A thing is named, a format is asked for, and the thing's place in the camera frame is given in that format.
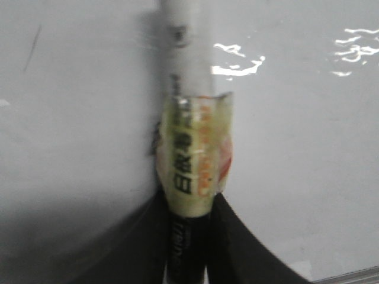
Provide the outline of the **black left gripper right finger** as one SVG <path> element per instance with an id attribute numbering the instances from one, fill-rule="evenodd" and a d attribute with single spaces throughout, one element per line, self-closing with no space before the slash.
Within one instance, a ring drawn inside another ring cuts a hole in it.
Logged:
<path id="1" fill-rule="evenodd" d="M 309 283 L 249 231 L 222 194 L 211 211 L 207 272 L 209 283 Z"/>

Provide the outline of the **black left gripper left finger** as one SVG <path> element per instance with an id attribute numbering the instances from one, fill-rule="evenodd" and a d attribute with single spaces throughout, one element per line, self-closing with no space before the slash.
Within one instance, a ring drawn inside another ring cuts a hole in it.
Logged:
<path id="1" fill-rule="evenodd" d="M 71 283 L 163 283 L 169 212 L 159 189 L 121 241 Z"/>

